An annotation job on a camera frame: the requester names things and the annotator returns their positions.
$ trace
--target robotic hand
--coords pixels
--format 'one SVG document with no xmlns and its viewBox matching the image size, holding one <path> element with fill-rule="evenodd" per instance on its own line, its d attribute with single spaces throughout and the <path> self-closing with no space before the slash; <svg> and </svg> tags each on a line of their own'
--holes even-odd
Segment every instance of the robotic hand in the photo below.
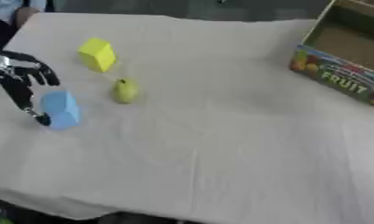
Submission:
<svg viewBox="0 0 374 224">
<path fill-rule="evenodd" d="M 49 126 L 51 124 L 49 115 L 40 114 L 33 108 L 30 76 L 40 85 L 59 86 L 60 84 L 54 70 L 31 55 L 0 51 L 0 85 L 18 108 L 42 125 Z"/>
</svg>

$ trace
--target dark pants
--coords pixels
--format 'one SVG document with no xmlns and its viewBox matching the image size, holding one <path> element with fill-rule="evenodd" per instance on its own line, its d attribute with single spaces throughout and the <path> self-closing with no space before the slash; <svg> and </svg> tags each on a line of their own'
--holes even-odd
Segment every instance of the dark pants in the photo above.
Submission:
<svg viewBox="0 0 374 224">
<path fill-rule="evenodd" d="M 30 0 L 24 0 L 24 4 L 22 5 L 22 7 L 26 7 L 28 5 L 30 5 Z M 47 1 L 46 11 L 54 11 L 53 1 Z M 9 25 L 4 21 L 0 20 L 0 50 L 8 44 L 8 42 L 15 35 L 17 30 L 18 28 L 14 24 Z"/>
</svg>

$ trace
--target box label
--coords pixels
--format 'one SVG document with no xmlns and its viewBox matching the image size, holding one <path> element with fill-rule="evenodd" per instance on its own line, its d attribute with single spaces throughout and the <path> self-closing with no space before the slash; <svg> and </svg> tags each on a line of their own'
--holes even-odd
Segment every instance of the box label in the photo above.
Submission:
<svg viewBox="0 0 374 224">
<path fill-rule="evenodd" d="M 374 105 L 374 71 L 372 70 L 304 45 L 298 46 L 290 68 Z"/>
</svg>

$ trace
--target person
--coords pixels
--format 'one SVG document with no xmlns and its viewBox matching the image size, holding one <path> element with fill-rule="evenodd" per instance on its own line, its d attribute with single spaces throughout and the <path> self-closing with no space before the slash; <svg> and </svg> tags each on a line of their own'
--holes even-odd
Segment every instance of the person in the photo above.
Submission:
<svg viewBox="0 0 374 224">
<path fill-rule="evenodd" d="M 35 13 L 52 11 L 53 2 L 46 0 L 0 0 L 0 49 Z"/>
</svg>

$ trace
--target white cloth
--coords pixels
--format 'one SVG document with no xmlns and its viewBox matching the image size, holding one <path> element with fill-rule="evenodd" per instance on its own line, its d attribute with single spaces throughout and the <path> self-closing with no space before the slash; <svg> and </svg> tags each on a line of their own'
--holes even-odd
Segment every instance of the white cloth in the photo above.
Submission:
<svg viewBox="0 0 374 224">
<path fill-rule="evenodd" d="M 5 23 L 11 23 L 11 17 L 16 9 L 21 7 L 23 0 L 0 0 L 0 20 Z M 44 11 L 46 7 L 46 0 L 31 0 L 30 6 L 39 11 Z"/>
<path fill-rule="evenodd" d="M 374 224 L 374 108 L 287 69 L 313 25 L 34 16 L 8 49 L 53 67 L 83 121 L 39 127 L 0 88 L 0 197 L 76 219 Z M 112 43 L 107 75 L 135 79 L 139 100 L 115 104 L 81 65 L 91 37 Z"/>
</svg>

